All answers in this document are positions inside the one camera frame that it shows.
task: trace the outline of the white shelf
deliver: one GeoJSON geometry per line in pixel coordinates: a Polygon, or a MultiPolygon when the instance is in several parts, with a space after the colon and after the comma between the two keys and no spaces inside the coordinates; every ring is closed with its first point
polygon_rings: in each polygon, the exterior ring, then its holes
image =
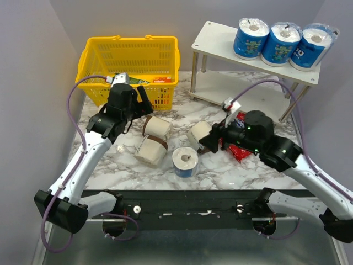
{"type": "Polygon", "coordinates": [[[237,28],[207,21],[191,46],[192,50],[201,54],[254,68],[261,72],[291,79],[308,86],[315,86],[318,84],[320,64],[313,71],[303,72],[293,68],[289,63],[281,67],[273,67],[262,62],[260,57],[255,60],[243,60],[236,57],[233,50],[233,43],[237,31],[237,28]]]}
{"type": "MultiPolygon", "coordinates": [[[[234,98],[251,84],[249,81],[206,70],[205,73],[197,73],[196,92],[189,92],[189,94],[195,98],[221,105],[226,98],[234,98]]],[[[282,91],[258,85],[241,96],[238,102],[242,105],[240,111],[261,110],[274,123],[280,124],[279,118],[288,108],[290,100],[284,97],[282,91]]]]}

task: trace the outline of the brown tape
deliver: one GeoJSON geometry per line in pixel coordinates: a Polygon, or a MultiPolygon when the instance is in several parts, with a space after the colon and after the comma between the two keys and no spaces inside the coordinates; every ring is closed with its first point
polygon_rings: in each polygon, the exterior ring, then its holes
{"type": "Polygon", "coordinates": [[[150,139],[150,140],[152,140],[152,141],[155,141],[155,142],[160,143],[161,145],[163,145],[163,147],[164,147],[166,150],[168,150],[168,144],[167,144],[165,141],[163,141],[162,139],[157,138],[157,137],[152,136],[152,135],[149,135],[149,136],[147,137],[147,139],[150,139]]]}
{"type": "Polygon", "coordinates": [[[146,121],[145,121],[145,124],[143,125],[143,128],[142,128],[142,135],[144,136],[145,135],[145,129],[146,129],[146,126],[147,126],[147,123],[149,122],[149,120],[152,119],[153,116],[151,115],[147,115],[146,116],[146,121]]]}

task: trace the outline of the toilet paper package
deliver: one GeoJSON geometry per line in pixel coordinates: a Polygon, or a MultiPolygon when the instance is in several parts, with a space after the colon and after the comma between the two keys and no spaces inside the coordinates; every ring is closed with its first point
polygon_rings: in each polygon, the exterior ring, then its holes
{"type": "Polygon", "coordinates": [[[242,18],[234,40],[236,55],[245,60],[257,58],[264,47],[270,30],[269,26],[258,18],[242,18]]]}
{"type": "Polygon", "coordinates": [[[181,178],[188,178],[196,174],[199,157],[191,147],[180,147],[172,154],[174,173],[181,178]]]}
{"type": "Polygon", "coordinates": [[[290,59],[290,64],[301,71],[316,67],[336,41],[339,30],[332,26],[314,23],[303,29],[303,38],[290,59]]]}
{"type": "Polygon", "coordinates": [[[261,54],[264,63],[282,66],[287,63],[302,38],[299,26],[290,22],[277,22],[270,30],[261,54]]]}

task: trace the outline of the plastic wrap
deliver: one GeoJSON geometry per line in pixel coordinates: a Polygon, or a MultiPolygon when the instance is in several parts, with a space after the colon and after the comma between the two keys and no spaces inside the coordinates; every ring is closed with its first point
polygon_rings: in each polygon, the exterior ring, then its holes
{"type": "Polygon", "coordinates": [[[291,22],[277,22],[270,30],[261,59],[270,66],[282,66],[292,56],[303,36],[301,28],[291,22]]]}
{"type": "Polygon", "coordinates": [[[242,18],[234,40],[233,48],[236,55],[245,60],[257,58],[263,49],[269,26],[258,18],[242,18]]]}
{"type": "Polygon", "coordinates": [[[321,23],[307,25],[303,38],[290,59],[291,65],[301,71],[310,71],[321,62],[338,38],[340,31],[321,23]]]}

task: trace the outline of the toilet paper roll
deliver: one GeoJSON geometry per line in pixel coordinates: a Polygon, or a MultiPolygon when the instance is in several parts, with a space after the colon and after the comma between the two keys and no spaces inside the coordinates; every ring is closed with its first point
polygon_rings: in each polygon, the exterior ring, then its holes
{"type": "Polygon", "coordinates": [[[307,25],[303,30],[303,38],[290,59],[290,64],[300,71],[314,69],[332,47],[338,35],[337,28],[319,23],[307,25]]]}
{"type": "Polygon", "coordinates": [[[172,134],[172,129],[173,129],[173,124],[157,118],[148,115],[145,121],[145,124],[143,125],[142,129],[142,135],[152,135],[157,138],[160,138],[164,141],[168,141],[172,134]]]}
{"type": "Polygon", "coordinates": [[[299,44],[302,30],[290,22],[278,22],[271,27],[270,35],[261,54],[264,63],[282,66],[287,63],[299,44]]]}
{"type": "Polygon", "coordinates": [[[134,157],[148,166],[158,167],[167,150],[168,144],[165,141],[152,135],[146,135],[137,148],[134,157]]]}
{"type": "Polygon", "coordinates": [[[258,18],[242,18],[234,40],[236,55],[245,60],[257,58],[263,49],[270,30],[269,26],[258,18]]]}
{"type": "Polygon", "coordinates": [[[174,173],[181,178],[188,178],[196,173],[199,157],[191,147],[180,147],[172,154],[174,173]]]}
{"type": "Polygon", "coordinates": [[[196,123],[191,129],[188,131],[186,136],[188,137],[191,146],[197,151],[197,153],[207,153],[209,149],[204,147],[202,144],[199,143],[200,139],[207,136],[212,127],[206,121],[200,121],[196,123]]]}

